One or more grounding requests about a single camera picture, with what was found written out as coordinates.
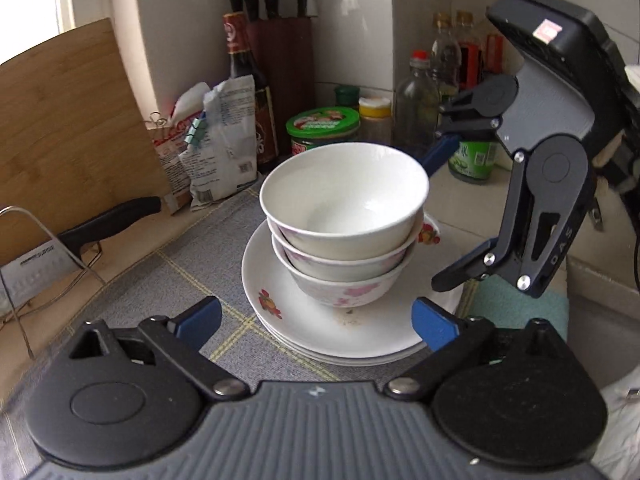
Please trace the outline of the white plate back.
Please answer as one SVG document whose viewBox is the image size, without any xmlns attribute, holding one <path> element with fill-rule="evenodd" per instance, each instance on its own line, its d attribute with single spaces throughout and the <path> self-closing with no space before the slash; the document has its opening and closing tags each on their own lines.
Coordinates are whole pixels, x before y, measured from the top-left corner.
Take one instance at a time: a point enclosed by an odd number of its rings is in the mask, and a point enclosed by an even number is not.
<svg viewBox="0 0 640 480">
<path fill-rule="evenodd" d="M 242 261 L 245 295 L 260 322 L 304 349 L 343 358 L 377 358 L 422 342 L 411 327 L 419 297 L 450 314 L 460 309 L 463 287 L 434 292 L 432 277 L 462 256 L 457 231 L 436 222 L 440 242 L 420 243 L 397 282 L 380 299 L 356 308 L 334 308 L 304 294 L 279 262 L 267 223 L 250 237 Z"/>
</svg>

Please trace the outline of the large white plate fruit decals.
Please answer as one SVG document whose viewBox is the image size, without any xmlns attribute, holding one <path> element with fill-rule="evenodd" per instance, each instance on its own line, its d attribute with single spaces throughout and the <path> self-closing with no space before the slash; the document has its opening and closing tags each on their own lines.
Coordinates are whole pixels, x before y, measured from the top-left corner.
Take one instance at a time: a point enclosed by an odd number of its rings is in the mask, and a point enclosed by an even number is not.
<svg viewBox="0 0 640 480">
<path fill-rule="evenodd" d="M 265 328 L 271 336 L 276 338 L 277 341 L 279 341 L 281 344 L 284 344 L 286 348 L 289 348 L 290 350 L 301 354 L 305 358 L 336 366 L 368 367 L 386 365 L 410 358 L 410 356 L 414 356 L 418 352 L 426 349 L 426 344 L 424 344 L 424 342 L 420 342 L 420 344 L 415 344 L 409 349 L 394 352 L 388 354 L 387 356 L 378 356 L 377 358 L 343 358 L 342 356 L 328 356 L 327 354 L 307 350 L 302 348 L 298 344 L 294 344 L 293 341 L 284 338 L 264 322 L 262 322 L 262 327 Z"/>
</svg>

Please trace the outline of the white bowl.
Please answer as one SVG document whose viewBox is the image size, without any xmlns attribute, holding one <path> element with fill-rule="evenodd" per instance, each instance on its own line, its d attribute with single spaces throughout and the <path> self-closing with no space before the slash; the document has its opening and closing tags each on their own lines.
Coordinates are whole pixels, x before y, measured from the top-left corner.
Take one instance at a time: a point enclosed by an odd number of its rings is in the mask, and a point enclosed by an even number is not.
<svg viewBox="0 0 640 480">
<path fill-rule="evenodd" d="M 365 306 L 384 296 L 408 266 L 416 251 L 416 245 L 412 244 L 401 262 L 387 273 L 376 278 L 354 282 L 334 282 L 312 278 L 296 270 L 288 261 L 288 257 L 282 248 L 274 248 L 273 251 L 282 266 L 292 275 L 297 287 L 304 294 L 320 302 L 320 304 L 346 309 Z"/>
<path fill-rule="evenodd" d="M 409 249 L 416 244 L 418 229 L 414 228 L 407 239 L 385 255 L 360 260 L 335 260 L 307 255 L 294 248 L 282 234 L 271 233 L 274 247 L 281 249 L 285 261 L 303 274 L 332 282 L 356 282 L 377 278 L 397 268 Z"/>
<path fill-rule="evenodd" d="M 369 259 L 409 236 L 430 180 L 409 155 L 380 144 L 339 143 L 282 162 L 259 193 L 265 215 L 306 254 Z"/>
</svg>

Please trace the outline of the white bowl front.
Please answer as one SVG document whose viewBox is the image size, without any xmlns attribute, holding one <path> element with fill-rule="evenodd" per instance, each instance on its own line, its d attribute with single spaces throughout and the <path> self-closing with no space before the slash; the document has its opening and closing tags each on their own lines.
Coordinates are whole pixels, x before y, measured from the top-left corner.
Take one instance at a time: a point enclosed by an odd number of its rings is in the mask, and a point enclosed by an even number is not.
<svg viewBox="0 0 640 480">
<path fill-rule="evenodd" d="M 288 257 L 282 248 L 274 248 L 273 251 L 282 266 L 292 275 L 297 287 L 304 294 L 320 302 L 320 304 L 346 309 L 365 306 L 384 296 L 408 266 L 416 251 L 416 245 L 412 244 L 401 262 L 387 273 L 376 278 L 354 282 L 334 282 L 312 278 L 296 270 L 288 261 Z"/>
</svg>

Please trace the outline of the green pickle jar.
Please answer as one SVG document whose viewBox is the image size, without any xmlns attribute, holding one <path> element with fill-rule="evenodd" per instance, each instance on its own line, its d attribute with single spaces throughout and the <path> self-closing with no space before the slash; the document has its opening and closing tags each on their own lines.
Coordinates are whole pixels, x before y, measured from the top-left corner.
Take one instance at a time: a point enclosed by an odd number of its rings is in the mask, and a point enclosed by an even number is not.
<svg viewBox="0 0 640 480">
<path fill-rule="evenodd" d="M 448 160 L 448 169 L 455 178 L 474 184 L 484 184 L 494 170 L 497 142 L 461 142 Z"/>
</svg>

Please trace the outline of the red cap glass bottle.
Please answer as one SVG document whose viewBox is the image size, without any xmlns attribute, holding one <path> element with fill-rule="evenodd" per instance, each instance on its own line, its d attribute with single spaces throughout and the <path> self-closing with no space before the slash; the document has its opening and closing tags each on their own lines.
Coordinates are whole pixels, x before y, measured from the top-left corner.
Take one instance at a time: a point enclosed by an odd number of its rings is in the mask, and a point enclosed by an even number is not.
<svg viewBox="0 0 640 480">
<path fill-rule="evenodd" d="M 430 55 L 414 50 L 410 75 L 395 92 L 393 144 L 395 148 L 422 158 L 435 142 L 439 93 L 430 73 Z"/>
</svg>

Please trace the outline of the grey teal dish towel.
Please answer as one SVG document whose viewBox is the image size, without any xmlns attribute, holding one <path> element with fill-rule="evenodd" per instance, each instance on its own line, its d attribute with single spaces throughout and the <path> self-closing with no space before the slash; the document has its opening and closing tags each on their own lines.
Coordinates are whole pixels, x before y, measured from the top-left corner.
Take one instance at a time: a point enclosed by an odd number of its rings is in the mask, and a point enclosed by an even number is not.
<svg viewBox="0 0 640 480">
<path fill-rule="evenodd" d="M 90 276 L 51 307 L 24 318 L 37 359 L 31 361 L 14 324 L 1 330 L 1 475 L 21 479 L 40 462 L 26 431 L 23 404 L 61 344 L 81 324 L 102 318 L 112 327 L 135 326 L 153 314 L 170 318 L 208 295 L 222 304 L 222 324 L 202 352 L 250 385 L 262 379 L 370 380 L 385 382 L 426 357 L 383 366 L 321 364 L 282 346 L 247 301 L 241 278 L 245 245 L 264 214 L 258 189 L 203 211 L 175 217 L 157 214 L 104 244 L 96 265 L 111 283 Z"/>
</svg>

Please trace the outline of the yellow lid spice jar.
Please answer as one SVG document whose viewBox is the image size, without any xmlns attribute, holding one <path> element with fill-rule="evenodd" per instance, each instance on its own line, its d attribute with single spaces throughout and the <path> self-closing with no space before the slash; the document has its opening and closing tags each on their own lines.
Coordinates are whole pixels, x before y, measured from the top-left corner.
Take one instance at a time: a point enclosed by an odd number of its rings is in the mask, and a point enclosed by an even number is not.
<svg viewBox="0 0 640 480">
<path fill-rule="evenodd" d="M 390 145 L 393 136 L 392 102 L 387 98 L 359 99 L 360 140 Z"/>
</svg>

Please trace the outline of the yellow cap sauce bottle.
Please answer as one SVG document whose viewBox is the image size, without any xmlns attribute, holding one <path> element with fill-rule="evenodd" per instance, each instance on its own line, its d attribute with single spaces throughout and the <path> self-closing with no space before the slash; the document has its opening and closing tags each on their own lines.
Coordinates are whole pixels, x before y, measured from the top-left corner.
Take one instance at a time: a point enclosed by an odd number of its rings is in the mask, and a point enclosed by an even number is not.
<svg viewBox="0 0 640 480">
<path fill-rule="evenodd" d="M 438 12 L 433 16 L 434 42 L 431 47 L 431 72 L 442 104 L 459 93 L 459 68 L 461 51 L 452 34 L 448 13 Z"/>
</svg>

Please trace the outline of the red label sauce bottle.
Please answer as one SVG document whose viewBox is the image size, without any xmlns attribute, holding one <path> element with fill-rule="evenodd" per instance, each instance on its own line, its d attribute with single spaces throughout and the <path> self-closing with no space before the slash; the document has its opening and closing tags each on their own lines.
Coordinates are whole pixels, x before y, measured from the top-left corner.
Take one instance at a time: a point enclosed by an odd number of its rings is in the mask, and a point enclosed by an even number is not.
<svg viewBox="0 0 640 480">
<path fill-rule="evenodd" d="M 457 10 L 456 23 L 456 39 L 461 52 L 459 89 L 465 91 L 476 87 L 483 80 L 483 43 L 475 29 L 471 12 Z"/>
</svg>

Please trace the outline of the small dark green jar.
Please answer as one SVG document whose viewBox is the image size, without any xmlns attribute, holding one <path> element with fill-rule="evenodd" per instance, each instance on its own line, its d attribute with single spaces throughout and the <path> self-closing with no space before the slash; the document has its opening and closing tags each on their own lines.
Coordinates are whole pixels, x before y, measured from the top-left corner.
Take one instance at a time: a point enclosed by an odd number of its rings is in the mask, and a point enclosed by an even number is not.
<svg viewBox="0 0 640 480">
<path fill-rule="evenodd" d="M 359 108 L 360 88 L 351 84 L 338 84 L 334 87 L 335 104 L 342 107 Z"/>
</svg>

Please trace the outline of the green lid sauce jar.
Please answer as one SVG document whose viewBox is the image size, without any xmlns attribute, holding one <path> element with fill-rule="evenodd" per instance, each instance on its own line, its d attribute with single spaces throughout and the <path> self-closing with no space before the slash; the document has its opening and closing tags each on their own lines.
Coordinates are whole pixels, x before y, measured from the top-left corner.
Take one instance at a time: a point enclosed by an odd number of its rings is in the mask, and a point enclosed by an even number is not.
<svg viewBox="0 0 640 480">
<path fill-rule="evenodd" d="M 359 129 L 359 113 L 353 108 L 342 106 L 308 110 L 286 123 L 293 155 L 323 145 L 352 142 L 357 139 Z"/>
</svg>

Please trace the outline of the white plastic food bag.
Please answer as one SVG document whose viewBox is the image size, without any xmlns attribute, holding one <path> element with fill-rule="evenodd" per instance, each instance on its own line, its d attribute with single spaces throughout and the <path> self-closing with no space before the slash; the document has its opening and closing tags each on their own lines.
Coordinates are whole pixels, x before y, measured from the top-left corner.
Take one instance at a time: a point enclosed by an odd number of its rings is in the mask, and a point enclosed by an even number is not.
<svg viewBox="0 0 640 480">
<path fill-rule="evenodd" d="M 149 134 L 171 186 L 168 205 L 204 209 L 257 179 L 253 76 L 194 84 L 169 117 L 150 115 Z"/>
</svg>

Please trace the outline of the brown knife block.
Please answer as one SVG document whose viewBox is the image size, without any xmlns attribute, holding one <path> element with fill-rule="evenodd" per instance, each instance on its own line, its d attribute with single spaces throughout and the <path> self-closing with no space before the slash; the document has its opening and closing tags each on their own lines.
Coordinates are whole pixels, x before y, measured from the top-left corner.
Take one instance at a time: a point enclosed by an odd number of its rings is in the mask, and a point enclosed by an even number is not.
<svg viewBox="0 0 640 480">
<path fill-rule="evenodd" d="M 266 76 L 271 96 L 279 154 L 293 153 L 286 123 L 316 105 L 314 49 L 307 0 L 297 0 L 296 13 L 283 16 L 280 0 L 230 0 L 234 12 L 248 18 L 248 40 Z"/>
</svg>

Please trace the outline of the bamboo cutting board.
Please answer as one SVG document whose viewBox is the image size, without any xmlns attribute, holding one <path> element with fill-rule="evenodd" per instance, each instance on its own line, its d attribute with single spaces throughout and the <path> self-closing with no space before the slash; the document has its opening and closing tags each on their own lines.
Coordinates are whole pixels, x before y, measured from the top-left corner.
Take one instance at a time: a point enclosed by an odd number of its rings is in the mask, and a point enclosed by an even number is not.
<svg viewBox="0 0 640 480">
<path fill-rule="evenodd" d="M 107 18 L 1 66 L 1 221 L 9 262 L 59 233 L 143 196 L 167 195 Z"/>
</svg>

